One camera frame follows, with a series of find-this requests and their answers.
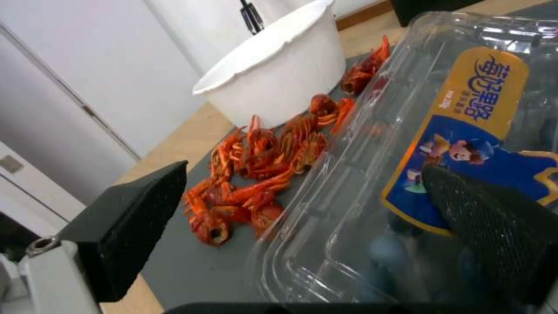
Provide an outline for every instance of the clear plastic container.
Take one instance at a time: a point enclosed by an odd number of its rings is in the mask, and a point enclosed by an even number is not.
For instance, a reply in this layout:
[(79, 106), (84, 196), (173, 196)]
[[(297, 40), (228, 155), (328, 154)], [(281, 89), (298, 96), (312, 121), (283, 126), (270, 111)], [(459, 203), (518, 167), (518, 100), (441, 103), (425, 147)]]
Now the clear plastic container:
[(430, 233), (380, 202), (456, 58), (487, 46), (530, 68), (504, 141), (558, 151), (558, 21), (434, 12), (416, 19), (358, 99), (358, 110), (251, 252), (255, 300), (491, 303), (456, 237)]

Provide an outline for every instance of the crayfish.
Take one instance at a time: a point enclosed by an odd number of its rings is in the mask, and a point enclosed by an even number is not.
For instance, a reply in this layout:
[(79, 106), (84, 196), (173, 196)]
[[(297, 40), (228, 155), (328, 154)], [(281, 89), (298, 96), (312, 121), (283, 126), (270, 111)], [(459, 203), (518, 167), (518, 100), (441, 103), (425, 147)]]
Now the crayfish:
[[(358, 95), (387, 58), (389, 42), (384, 36), (380, 48), (345, 74), (341, 89)], [(315, 95), (308, 113), (287, 122), (279, 137), (254, 115), (246, 135), (240, 135), (245, 127), (237, 129), (211, 152), (210, 177), (184, 194), (192, 232), (215, 246), (229, 239), (234, 223), (249, 223), (256, 236), (262, 236), (283, 212), (276, 194), (289, 187), (294, 175), (308, 171), (327, 148), (320, 131), (334, 125), (331, 133), (337, 133), (354, 107), (352, 98), (335, 102), (326, 94)], [(235, 187), (230, 183), (235, 173), (258, 182)]]
[[(189, 206), (185, 214), (198, 239), (219, 246), (229, 239), (233, 223), (250, 223), (260, 237), (283, 212), (276, 193), (326, 148), (327, 140), (317, 130), (315, 116), (298, 116), (278, 139), (254, 116), (246, 136), (240, 137), (239, 129), (221, 142), (211, 154), (211, 176), (184, 195)], [(261, 181), (237, 188), (229, 182), (233, 172)]]
[(378, 49), (345, 73), (345, 76), (341, 79), (341, 90), (351, 96), (359, 95), (388, 58), (389, 41), (384, 35), (382, 45)]

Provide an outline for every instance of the gray mat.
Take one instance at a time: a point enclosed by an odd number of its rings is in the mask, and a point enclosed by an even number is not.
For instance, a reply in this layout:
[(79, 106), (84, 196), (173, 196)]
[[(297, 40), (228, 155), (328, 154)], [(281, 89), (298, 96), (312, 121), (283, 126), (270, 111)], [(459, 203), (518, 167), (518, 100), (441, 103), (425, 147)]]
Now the gray mat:
[[(518, 11), (513, 15), (558, 18), (558, 1)], [(353, 64), (356, 59), (348, 59)], [(332, 96), (341, 97), (337, 87)], [(209, 175), (209, 153), (188, 173), (191, 187)], [(284, 206), (295, 195), (303, 177), (278, 198)], [(237, 177), (233, 184), (243, 185)], [(190, 232), (182, 208), (169, 221), (161, 240), (151, 253), (142, 274), (165, 310), (194, 302), (239, 302), (248, 299), (244, 291), (244, 262), (256, 239), (250, 226), (234, 229), (221, 248), (200, 243)]]

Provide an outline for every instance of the white cabinet door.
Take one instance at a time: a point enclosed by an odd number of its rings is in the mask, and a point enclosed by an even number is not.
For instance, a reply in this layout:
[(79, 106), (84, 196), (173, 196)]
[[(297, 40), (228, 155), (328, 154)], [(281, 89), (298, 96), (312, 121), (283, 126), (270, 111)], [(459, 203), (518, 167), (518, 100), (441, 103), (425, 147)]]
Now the white cabinet door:
[(36, 199), (65, 221), (74, 219), (85, 207), (2, 142), (0, 142), (0, 177)]
[(0, 142), (0, 212), (39, 236), (56, 234), (85, 206)]
[(136, 163), (1, 29), (0, 141), (83, 204)]
[(0, 22), (139, 156), (204, 102), (192, 96), (198, 73), (141, 0), (2, 0)]

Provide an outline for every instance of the white plastic bowl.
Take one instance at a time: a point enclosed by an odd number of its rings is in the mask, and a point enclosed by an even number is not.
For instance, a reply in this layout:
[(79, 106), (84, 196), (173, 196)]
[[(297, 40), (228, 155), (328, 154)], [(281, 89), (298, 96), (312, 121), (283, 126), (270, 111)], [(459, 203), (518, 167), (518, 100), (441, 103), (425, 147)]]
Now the white plastic bowl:
[(269, 25), (222, 58), (193, 93), (237, 127), (249, 125), (253, 114), (271, 128), (303, 112), (345, 72), (332, 3), (313, 1)]

